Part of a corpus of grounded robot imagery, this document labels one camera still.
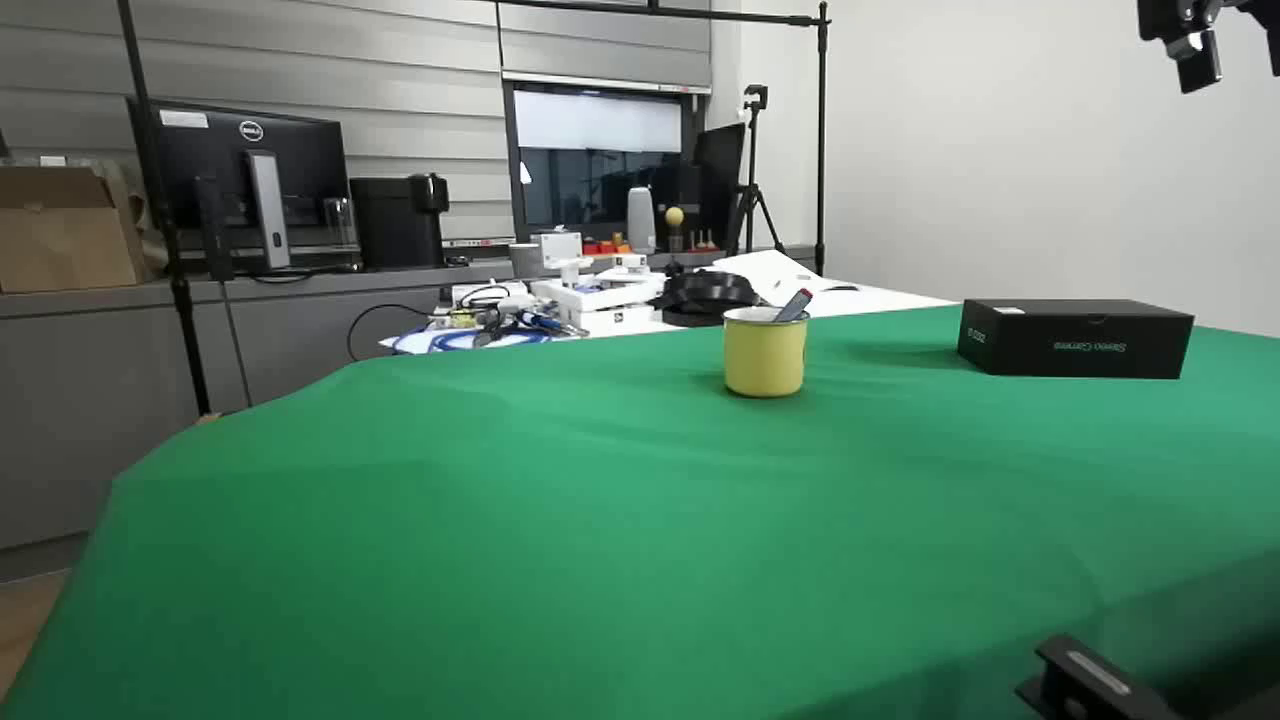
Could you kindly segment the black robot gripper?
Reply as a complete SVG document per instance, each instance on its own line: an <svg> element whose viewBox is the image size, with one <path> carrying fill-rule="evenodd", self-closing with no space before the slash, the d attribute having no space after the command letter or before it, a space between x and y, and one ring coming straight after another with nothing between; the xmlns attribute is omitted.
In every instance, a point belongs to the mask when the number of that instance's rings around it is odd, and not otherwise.
<svg viewBox="0 0 1280 720"><path fill-rule="evenodd" d="M1263 29L1269 70L1280 77L1280 0L1137 0L1137 33L1175 66L1179 94L1221 82L1218 21L1243 11Z"/></svg>

